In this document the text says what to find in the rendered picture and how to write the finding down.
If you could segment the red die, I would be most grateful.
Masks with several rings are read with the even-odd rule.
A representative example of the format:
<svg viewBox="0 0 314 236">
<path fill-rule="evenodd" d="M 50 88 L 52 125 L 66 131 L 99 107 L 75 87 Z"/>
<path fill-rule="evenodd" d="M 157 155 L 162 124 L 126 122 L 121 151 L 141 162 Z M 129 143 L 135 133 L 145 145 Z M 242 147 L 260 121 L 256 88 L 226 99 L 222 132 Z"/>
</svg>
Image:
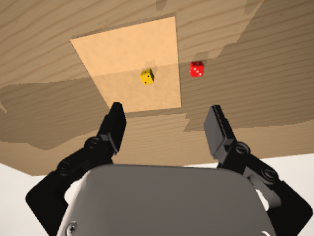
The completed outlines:
<svg viewBox="0 0 314 236">
<path fill-rule="evenodd" d="M 203 76 L 204 65 L 202 61 L 191 62 L 190 73 L 191 77 Z"/>
</svg>

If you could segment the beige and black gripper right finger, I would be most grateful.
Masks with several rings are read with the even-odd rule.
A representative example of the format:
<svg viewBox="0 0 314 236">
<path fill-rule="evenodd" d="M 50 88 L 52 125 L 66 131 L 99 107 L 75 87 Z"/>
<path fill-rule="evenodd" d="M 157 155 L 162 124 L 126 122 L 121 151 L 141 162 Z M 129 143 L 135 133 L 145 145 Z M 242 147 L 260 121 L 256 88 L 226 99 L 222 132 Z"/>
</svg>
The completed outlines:
<svg viewBox="0 0 314 236">
<path fill-rule="evenodd" d="M 262 193 L 276 236 L 298 236 L 313 216 L 309 203 L 280 180 L 275 169 L 252 155 L 247 144 L 236 140 L 220 105 L 210 107 L 203 127 L 210 154 L 219 161 L 216 168 L 245 176 Z"/>
</svg>

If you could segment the tan mat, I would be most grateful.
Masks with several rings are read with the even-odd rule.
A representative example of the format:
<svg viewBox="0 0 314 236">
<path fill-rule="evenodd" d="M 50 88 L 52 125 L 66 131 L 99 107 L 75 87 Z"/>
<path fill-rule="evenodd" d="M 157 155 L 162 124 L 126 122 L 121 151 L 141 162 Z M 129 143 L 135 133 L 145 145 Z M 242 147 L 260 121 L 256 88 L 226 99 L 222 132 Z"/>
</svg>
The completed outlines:
<svg viewBox="0 0 314 236">
<path fill-rule="evenodd" d="M 181 107 L 175 16 L 70 40 L 109 108 L 124 113 Z M 154 82 L 144 85 L 141 72 Z"/>
</svg>

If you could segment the yellow die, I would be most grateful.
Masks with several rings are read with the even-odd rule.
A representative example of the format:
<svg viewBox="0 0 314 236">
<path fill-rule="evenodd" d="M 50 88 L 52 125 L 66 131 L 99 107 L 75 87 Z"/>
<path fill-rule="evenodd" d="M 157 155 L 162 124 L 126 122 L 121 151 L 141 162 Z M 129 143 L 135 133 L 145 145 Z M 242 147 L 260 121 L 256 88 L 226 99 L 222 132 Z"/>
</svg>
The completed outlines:
<svg viewBox="0 0 314 236">
<path fill-rule="evenodd" d="M 147 69 L 141 72 L 140 78 L 144 85 L 154 82 L 154 75 L 151 69 Z"/>
</svg>

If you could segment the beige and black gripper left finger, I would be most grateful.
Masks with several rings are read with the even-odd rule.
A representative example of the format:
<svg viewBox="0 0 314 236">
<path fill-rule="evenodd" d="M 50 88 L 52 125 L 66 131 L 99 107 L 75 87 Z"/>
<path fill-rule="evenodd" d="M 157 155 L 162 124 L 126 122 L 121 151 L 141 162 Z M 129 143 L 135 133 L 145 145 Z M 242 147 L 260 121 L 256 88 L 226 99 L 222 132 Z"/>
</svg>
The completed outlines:
<svg viewBox="0 0 314 236">
<path fill-rule="evenodd" d="M 57 236 L 69 206 L 65 193 L 71 184 L 95 167 L 114 164 L 111 158 L 120 150 L 126 123 L 122 104 L 113 102 L 97 135 L 88 138 L 83 148 L 61 160 L 55 171 L 27 193 L 26 203 L 49 236 Z"/>
</svg>

